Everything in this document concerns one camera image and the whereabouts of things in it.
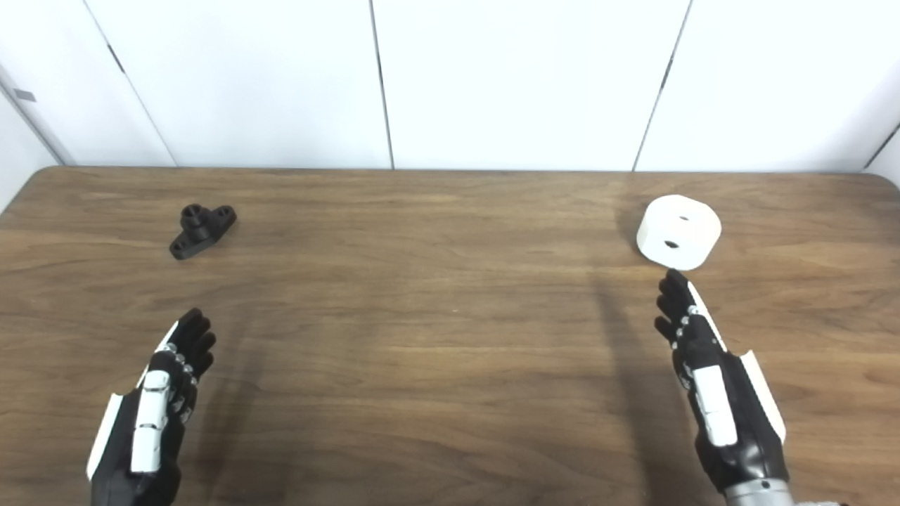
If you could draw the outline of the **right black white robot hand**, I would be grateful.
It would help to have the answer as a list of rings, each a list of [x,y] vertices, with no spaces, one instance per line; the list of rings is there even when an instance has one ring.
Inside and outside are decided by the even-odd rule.
[[[751,351],[727,348],[698,289],[669,269],[656,330],[671,347],[698,431],[695,452],[728,505],[792,505],[785,423]]]

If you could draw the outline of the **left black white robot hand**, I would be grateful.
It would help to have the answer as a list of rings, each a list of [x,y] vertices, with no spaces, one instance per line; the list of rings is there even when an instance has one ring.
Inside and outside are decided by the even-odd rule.
[[[214,361],[211,320],[192,308],[167,331],[135,387],[112,394],[86,465],[92,505],[172,505],[200,378]]]

